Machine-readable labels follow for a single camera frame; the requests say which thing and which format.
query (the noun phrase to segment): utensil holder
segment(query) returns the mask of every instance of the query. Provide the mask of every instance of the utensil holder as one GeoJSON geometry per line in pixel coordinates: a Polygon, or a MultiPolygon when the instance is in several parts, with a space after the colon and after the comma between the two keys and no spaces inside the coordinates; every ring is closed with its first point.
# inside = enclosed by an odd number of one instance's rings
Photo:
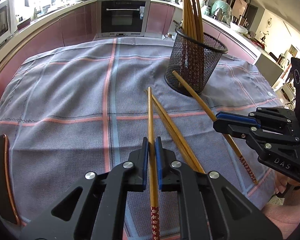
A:
{"type": "Polygon", "coordinates": [[[204,42],[198,42],[182,33],[176,27],[177,37],[172,49],[168,68],[164,74],[165,81],[175,91],[190,96],[188,91],[172,74],[178,74],[200,94],[221,56],[228,52],[226,46],[209,34],[203,34],[204,42]]]}

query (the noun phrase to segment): silver screw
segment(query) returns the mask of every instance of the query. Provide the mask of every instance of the silver screw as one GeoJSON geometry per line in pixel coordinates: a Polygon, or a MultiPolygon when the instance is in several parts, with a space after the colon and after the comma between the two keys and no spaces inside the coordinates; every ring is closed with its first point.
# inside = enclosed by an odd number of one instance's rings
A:
{"type": "Polygon", "coordinates": [[[132,163],[132,162],[125,162],[125,163],[123,164],[123,167],[126,168],[126,169],[131,168],[132,166],[133,166],[133,163],[132,163]]]}
{"type": "Polygon", "coordinates": [[[212,171],[209,173],[209,177],[212,179],[217,179],[219,178],[219,173],[217,173],[216,171],[212,171]]]}
{"type": "Polygon", "coordinates": [[[171,163],[171,166],[174,167],[174,168],[179,168],[181,166],[181,162],[174,161],[174,162],[171,163]]]}
{"type": "Polygon", "coordinates": [[[92,171],[89,171],[86,173],[86,175],[84,176],[86,179],[93,179],[96,176],[96,174],[92,171]]]}

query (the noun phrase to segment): oven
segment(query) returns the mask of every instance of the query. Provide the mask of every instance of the oven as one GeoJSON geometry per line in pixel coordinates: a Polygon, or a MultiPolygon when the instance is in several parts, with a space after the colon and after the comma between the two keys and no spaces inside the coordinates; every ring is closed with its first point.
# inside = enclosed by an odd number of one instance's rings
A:
{"type": "Polygon", "coordinates": [[[102,36],[144,36],[150,0],[102,0],[102,36]]]}

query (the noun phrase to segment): oven handle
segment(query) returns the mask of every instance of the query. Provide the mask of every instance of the oven handle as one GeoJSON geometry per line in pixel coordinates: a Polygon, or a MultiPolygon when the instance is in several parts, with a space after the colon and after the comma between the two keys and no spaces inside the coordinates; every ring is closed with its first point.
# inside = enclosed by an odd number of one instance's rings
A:
{"type": "Polygon", "coordinates": [[[140,11],[140,9],[106,9],[106,11],[140,11]]]}

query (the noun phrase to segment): oven door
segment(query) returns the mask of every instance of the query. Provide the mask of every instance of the oven door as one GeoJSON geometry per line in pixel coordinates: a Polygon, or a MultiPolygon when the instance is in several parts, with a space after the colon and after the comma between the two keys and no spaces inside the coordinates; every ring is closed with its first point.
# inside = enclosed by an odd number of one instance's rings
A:
{"type": "Polygon", "coordinates": [[[145,6],[145,1],[102,1],[101,32],[141,33],[145,6]]]}

